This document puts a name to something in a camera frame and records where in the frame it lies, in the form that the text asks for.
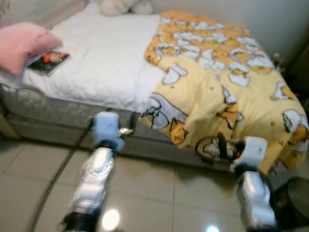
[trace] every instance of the trash can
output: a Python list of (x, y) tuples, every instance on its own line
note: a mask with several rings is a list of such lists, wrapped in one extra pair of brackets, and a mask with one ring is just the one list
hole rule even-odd
[(277, 220), (283, 229), (309, 226), (309, 180), (293, 177), (275, 191)]

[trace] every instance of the book cover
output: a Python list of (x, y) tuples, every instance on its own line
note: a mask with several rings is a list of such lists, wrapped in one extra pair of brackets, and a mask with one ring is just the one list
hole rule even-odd
[(52, 72), (69, 57), (70, 55), (68, 53), (49, 51), (29, 64), (28, 68), (38, 74), (50, 76)]

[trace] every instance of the yellow blanket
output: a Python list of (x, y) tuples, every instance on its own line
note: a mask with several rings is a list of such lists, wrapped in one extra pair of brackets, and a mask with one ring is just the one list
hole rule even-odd
[(161, 15), (146, 59), (166, 71), (140, 121), (178, 147), (219, 156), (228, 141), (268, 141), (260, 170), (294, 169), (304, 160), (309, 126), (296, 96), (242, 25), (218, 24), (184, 12)]

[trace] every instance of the bed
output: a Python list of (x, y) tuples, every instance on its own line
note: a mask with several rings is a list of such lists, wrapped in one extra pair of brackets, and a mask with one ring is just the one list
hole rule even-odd
[[(126, 126), (166, 75), (143, 58), (158, 23), (158, 15), (105, 17), (90, 2), (52, 28), (63, 40), (60, 50), (69, 52), (71, 59), (51, 77), (25, 70), (18, 79), (0, 72), (7, 120), (22, 137), (65, 145), (75, 143), (89, 116), (107, 108), (118, 112)], [(82, 146), (92, 146), (91, 135)], [(194, 149), (178, 149), (168, 137), (142, 124), (126, 139), (122, 153), (209, 167)], [(226, 168), (219, 163), (211, 167)]]

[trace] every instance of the white plush toy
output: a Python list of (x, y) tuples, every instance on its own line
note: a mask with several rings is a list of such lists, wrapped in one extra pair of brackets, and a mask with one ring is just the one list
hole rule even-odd
[(107, 16), (122, 15), (129, 10), (139, 15), (150, 15), (154, 8), (148, 0), (103, 0), (101, 3), (101, 12)]

